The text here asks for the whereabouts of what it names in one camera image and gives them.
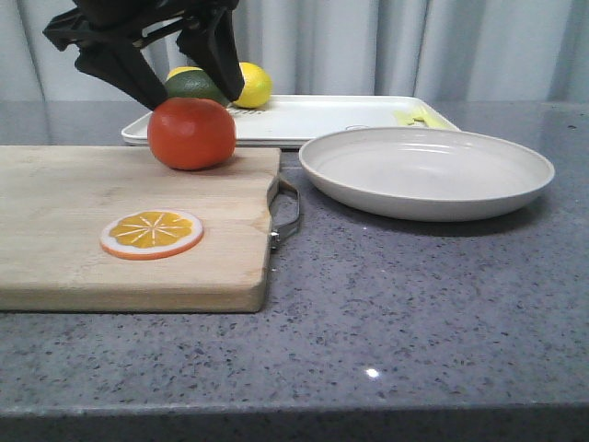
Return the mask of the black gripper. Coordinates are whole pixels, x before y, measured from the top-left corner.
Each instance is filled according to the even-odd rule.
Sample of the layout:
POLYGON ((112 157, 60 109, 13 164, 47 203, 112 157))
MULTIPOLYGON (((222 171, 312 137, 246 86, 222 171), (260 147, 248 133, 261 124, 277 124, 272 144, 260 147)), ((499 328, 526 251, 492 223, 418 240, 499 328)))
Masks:
POLYGON ((245 86, 232 22, 237 6, 237 1, 76 1, 43 34, 60 51, 82 46, 78 71, 154 110, 167 92, 139 49, 177 32, 180 52, 235 101, 245 86))

